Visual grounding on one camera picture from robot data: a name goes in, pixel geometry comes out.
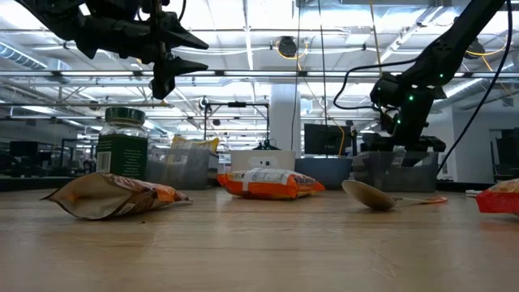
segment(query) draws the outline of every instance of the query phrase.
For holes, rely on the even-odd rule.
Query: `table surface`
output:
[[[519,276],[519,217],[473,199],[374,213],[342,192],[296,201],[187,191],[193,205],[74,219],[0,193],[0,291],[499,291]]]

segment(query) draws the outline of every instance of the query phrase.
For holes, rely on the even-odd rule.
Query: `glass jar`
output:
[[[146,114],[138,109],[108,108],[97,144],[97,172],[146,179]]]
[[[148,138],[144,127],[146,113],[138,109],[122,107],[108,108],[105,111],[105,126],[99,132],[103,135],[129,135]]]

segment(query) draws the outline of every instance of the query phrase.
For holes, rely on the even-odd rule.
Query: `snack bag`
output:
[[[192,141],[180,136],[175,136],[173,138],[173,143],[171,143],[172,149],[207,149],[212,152],[216,152],[218,148],[218,144],[220,140],[215,138],[211,141]]]
[[[519,213],[519,179],[499,182],[477,197],[481,213]]]
[[[84,175],[42,200],[53,201],[70,214],[89,220],[142,213],[177,201],[191,202],[172,187],[106,173]]]
[[[324,191],[323,185],[290,170],[255,168],[220,174],[218,182],[233,195],[246,199],[295,200]]]

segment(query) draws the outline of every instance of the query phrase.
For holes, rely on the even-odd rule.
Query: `green jar lid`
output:
[[[144,125],[144,122],[146,122],[146,113],[138,109],[113,107],[106,109],[105,120],[106,122],[112,122],[115,120],[127,120],[131,122],[137,122],[140,125]]]

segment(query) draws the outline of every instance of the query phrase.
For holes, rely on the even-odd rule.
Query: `white box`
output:
[[[232,171],[270,168],[280,170],[295,169],[295,152],[281,150],[235,150],[230,152]]]

